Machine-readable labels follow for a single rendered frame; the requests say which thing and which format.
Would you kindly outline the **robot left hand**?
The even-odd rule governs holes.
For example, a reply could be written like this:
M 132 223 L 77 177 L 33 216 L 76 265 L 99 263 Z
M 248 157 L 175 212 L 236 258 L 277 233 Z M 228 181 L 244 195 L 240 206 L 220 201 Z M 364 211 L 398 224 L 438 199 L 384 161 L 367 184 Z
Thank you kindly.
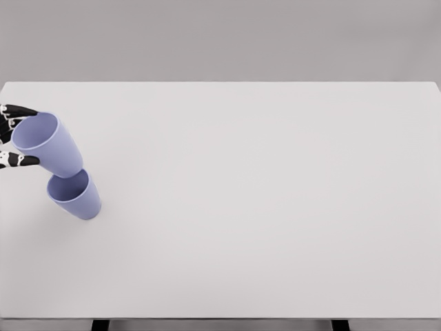
M 35 117 L 38 111 L 23 106 L 0 103 L 0 146 L 11 141 L 15 128 L 28 117 Z M 37 166 L 40 159 L 35 156 L 0 150 L 0 170 Z

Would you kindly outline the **lavender plastic cup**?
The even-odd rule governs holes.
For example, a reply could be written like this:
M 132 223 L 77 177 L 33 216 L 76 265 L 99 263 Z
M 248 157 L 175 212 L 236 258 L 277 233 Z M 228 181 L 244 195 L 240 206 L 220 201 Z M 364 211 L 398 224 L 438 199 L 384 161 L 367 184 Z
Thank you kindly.
M 101 210 L 96 184 L 85 169 L 69 178 L 52 175 L 47 193 L 59 207 L 83 220 L 94 218 Z
M 55 114 L 40 112 L 25 118 L 12 133 L 13 146 L 37 157 L 40 166 L 61 178 L 83 169 L 83 158 L 69 131 Z

